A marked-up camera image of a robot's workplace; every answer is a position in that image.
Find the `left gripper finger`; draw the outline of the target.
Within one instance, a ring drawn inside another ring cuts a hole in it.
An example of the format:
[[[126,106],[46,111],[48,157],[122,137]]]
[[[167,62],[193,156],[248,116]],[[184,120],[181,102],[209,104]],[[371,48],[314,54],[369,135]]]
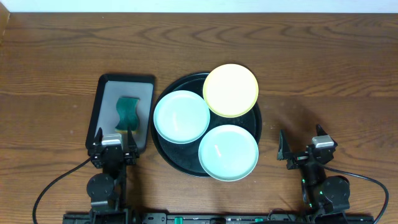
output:
[[[129,148],[129,152],[138,151],[137,144],[133,138],[132,129],[130,126],[127,128],[127,146]]]
[[[93,147],[97,148],[100,145],[102,145],[102,139],[103,139],[103,131],[102,128],[99,128],[98,132],[96,133],[96,136],[94,137]]]

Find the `green yellow sponge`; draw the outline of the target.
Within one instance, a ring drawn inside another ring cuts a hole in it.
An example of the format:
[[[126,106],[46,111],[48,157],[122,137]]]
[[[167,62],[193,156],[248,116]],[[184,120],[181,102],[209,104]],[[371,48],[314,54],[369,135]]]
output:
[[[115,127],[118,133],[127,133],[128,130],[135,134],[139,129],[140,121],[137,115],[138,98],[120,97],[116,103],[119,122]]]

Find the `light green plate front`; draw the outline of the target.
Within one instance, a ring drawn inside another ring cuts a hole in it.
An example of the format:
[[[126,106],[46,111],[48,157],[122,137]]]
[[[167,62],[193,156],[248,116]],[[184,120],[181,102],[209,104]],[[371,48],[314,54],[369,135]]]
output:
[[[259,158],[258,143],[240,126],[221,125],[204,135],[198,158],[203,170],[212,178],[233,182],[254,170]]]

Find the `light green plate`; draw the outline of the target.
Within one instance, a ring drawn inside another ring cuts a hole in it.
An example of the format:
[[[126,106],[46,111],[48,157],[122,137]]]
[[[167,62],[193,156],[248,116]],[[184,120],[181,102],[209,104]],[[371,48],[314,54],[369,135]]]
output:
[[[175,144],[188,144],[199,139],[208,129],[210,109],[198,94],[178,90],[159,100],[153,120],[162,138]]]
[[[198,158],[203,170],[212,178],[233,182],[254,170],[259,158],[258,143],[240,126],[221,125],[204,135]]]

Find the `yellow plate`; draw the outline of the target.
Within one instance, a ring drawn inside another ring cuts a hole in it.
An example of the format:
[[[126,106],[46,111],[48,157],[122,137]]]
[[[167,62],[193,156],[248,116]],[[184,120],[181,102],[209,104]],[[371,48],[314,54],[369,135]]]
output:
[[[255,105],[259,85],[254,74],[238,64],[225,64],[212,70],[203,84],[203,97],[209,109],[225,118],[246,114]]]

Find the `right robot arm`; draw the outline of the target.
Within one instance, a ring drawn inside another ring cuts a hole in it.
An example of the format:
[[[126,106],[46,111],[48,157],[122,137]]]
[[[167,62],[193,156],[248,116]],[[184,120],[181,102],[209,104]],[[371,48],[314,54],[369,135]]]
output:
[[[305,216],[309,223],[315,223],[318,217],[343,213],[350,208],[348,179],[341,175],[328,177],[325,173],[325,164],[333,159],[338,144],[319,124],[316,131],[317,135],[304,151],[292,152],[281,130],[277,153],[277,160],[287,161],[288,170],[298,169],[301,173],[303,200],[310,207]]]

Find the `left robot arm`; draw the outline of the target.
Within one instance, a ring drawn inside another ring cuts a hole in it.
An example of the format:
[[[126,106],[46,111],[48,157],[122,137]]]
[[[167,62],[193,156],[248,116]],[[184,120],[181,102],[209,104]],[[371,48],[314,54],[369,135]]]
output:
[[[127,166],[136,164],[139,152],[130,129],[125,136],[126,140],[120,133],[104,135],[99,129],[88,148],[91,163],[102,170],[86,186],[91,224],[141,222],[137,212],[126,205]]]

